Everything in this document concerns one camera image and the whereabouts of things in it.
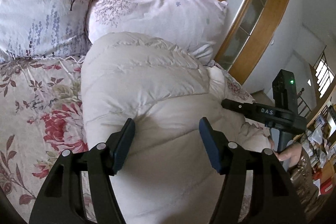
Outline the person's right hand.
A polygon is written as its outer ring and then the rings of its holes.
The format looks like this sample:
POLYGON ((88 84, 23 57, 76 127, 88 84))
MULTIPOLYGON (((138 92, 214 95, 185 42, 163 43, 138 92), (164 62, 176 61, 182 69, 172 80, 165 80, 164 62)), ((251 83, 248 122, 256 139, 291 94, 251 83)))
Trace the person's right hand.
POLYGON ((274 151, 274 141, 272 139, 271 136, 268 137, 268 140, 270 142, 271 145, 271 150, 273 151, 273 153, 276 155, 276 157, 278 158, 278 160, 280 162, 284 162, 284 168, 286 171, 288 171, 290 168, 294 167, 295 165, 298 164, 300 157, 301 157, 301 153, 302 153, 302 145, 295 142, 292 143, 291 145, 289 145, 284 151, 277 153, 274 151))

